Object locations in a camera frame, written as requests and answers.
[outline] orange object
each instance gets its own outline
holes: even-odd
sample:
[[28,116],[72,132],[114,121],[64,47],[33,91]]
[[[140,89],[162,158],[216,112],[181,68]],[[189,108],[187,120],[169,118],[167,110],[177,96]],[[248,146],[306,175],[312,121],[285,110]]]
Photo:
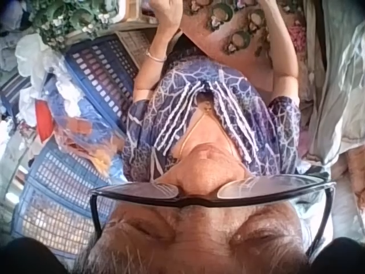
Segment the orange object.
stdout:
[[43,143],[53,133],[54,124],[48,104],[43,100],[35,101],[36,130]]

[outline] woman's arm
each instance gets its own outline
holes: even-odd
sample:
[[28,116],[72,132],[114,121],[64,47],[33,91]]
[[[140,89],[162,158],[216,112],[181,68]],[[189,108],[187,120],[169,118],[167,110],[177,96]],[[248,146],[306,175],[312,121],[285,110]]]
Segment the woman's arm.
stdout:
[[259,0],[269,29],[274,86],[271,100],[287,96],[299,104],[298,60],[276,0]]
[[151,0],[150,6],[159,21],[156,35],[149,48],[150,57],[146,57],[135,79],[133,102],[150,99],[152,89],[161,78],[161,71],[166,58],[170,40],[180,27],[183,15],[183,0]]

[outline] black eyeglass frame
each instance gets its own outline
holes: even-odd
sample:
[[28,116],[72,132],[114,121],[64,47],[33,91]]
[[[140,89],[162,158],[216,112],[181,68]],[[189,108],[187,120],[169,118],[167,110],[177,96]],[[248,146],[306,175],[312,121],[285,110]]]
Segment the black eyeglass frame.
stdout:
[[143,204],[146,206],[157,206],[157,207],[174,207],[174,208],[182,208],[186,206],[202,206],[207,208],[225,208],[225,207],[244,207],[244,206],[256,206],[259,204],[269,204],[276,203],[285,200],[294,199],[303,195],[307,195],[313,192],[324,190],[326,194],[326,204],[323,212],[323,217],[321,220],[321,224],[319,226],[318,232],[315,235],[311,245],[306,251],[306,255],[311,257],[318,247],[323,233],[326,228],[326,224],[331,214],[332,205],[334,201],[335,194],[335,185],[336,182],[333,181],[323,181],[319,183],[308,184],[303,187],[296,188],[294,190],[283,191],[275,194],[269,194],[264,196],[257,197],[249,197],[249,198],[235,198],[235,199],[220,199],[217,197],[217,193],[219,189],[214,191],[210,195],[200,196],[180,196],[177,195],[175,198],[170,199],[155,199],[155,198],[146,198],[146,197],[138,197],[131,195],[119,194],[111,191],[103,190],[106,187],[94,188],[89,191],[91,194],[90,197],[90,208],[91,208],[91,216],[92,222],[94,224],[95,233],[97,239],[99,239],[102,235],[102,227],[99,220],[98,214],[98,205],[97,198],[98,196],[109,198],[112,200],[130,202]]

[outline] blue patterned dress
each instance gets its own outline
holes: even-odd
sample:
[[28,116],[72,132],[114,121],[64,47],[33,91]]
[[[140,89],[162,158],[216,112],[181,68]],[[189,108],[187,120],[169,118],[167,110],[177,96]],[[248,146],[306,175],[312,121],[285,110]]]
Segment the blue patterned dress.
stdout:
[[213,97],[218,120],[254,175],[293,174],[297,164],[300,112],[292,99],[266,106],[237,70],[196,50],[167,64],[151,100],[129,109],[122,152],[129,181],[150,182],[177,163],[172,148],[197,110],[197,95]]

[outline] silver bracelet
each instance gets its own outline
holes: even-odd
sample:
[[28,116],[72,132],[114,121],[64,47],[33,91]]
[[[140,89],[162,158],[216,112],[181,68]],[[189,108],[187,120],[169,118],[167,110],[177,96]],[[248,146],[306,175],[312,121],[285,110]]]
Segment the silver bracelet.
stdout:
[[156,57],[152,56],[152,55],[151,55],[151,53],[149,53],[149,51],[148,51],[148,50],[146,50],[146,55],[147,55],[148,57],[150,57],[152,60],[154,60],[154,61],[156,61],[156,62],[159,62],[159,63],[164,63],[164,62],[166,61],[166,59],[167,59],[167,56],[165,56],[165,58],[164,58],[164,59],[156,58]]

